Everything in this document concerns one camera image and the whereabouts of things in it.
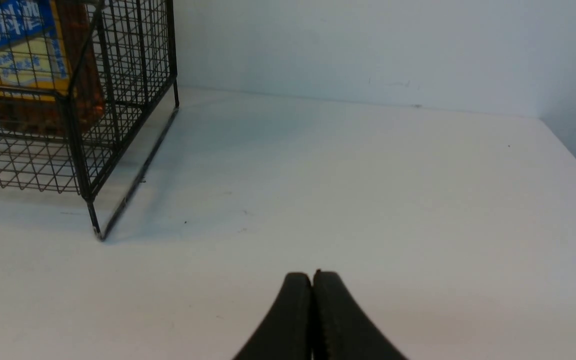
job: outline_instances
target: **white table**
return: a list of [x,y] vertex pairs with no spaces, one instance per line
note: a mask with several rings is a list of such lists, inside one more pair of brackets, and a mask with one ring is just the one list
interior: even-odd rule
[[227,360],[317,268],[411,360],[576,359],[576,160],[541,121],[182,95],[108,243],[77,196],[0,189],[1,360]]

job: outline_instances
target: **basket leg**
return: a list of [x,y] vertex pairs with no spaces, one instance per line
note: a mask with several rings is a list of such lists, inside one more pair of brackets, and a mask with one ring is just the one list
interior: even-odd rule
[[177,84],[177,79],[174,79],[174,84],[172,85],[174,88],[174,108],[179,109],[179,86]]
[[[177,85],[176,82],[174,85],[175,85],[174,86],[174,95],[178,96],[178,89],[176,86]],[[162,146],[162,143],[163,143],[166,135],[168,134],[168,132],[170,130],[170,126],[172,125],[173,121],[175,120],[178,112],[179,112],[179,108],[176,107],[173,110],[172,114],[170,114],[170,117],[168,118],[166,125],[161,130],[161,132],[159,133],[157,141],[155,142],[155,145],[150,150],[150,153],[148,154],[146,161],[144,161],[144,163],[142,164],[141,168],[139,169],[139,172],[137,173],[137,176],[135,176],[134,179],[132,180],[132,184],[130,184],[130,188],[128,189],[128,191],[126,191],[126,194],[124,194],[121,201],[119,201],[119,204],[117,204],[117,206],[114,208],[114,212],[112,212],[112,215],[110,215],[110,219],[108,219],[108,222],[105,224],[105,226],[103,226],[103,228],[99,227],[98,217],[97,217],[97,214],[95,212],[94,200],[87,203],[88,212],[90,213],[90,221],[92,221],[94,235],[96,235],[96,238],[100,242],[106,241],[108,234],[115,227],[115,224],[117,223],[119,218],[121,218],[122,214],[124,213],[124,210],[126,210],[126,206],[128,205],[128,202],[130,202],[130,200],[133,198],[133,196],[137,192],[137,187],[139,187],[139,184],[141,184],[143,182],[144,176],[146,176],[146,171],[148,171],[148,168],[151,166],[151,163],[153,162],[155,155],[157,155],[157,152],[160,149],[160,146]]]

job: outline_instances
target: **black wire mesh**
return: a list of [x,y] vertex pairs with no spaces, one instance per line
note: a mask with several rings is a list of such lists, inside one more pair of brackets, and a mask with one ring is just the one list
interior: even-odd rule
[[174,80],[168,5],[0,0],[0,187],[96,195]]

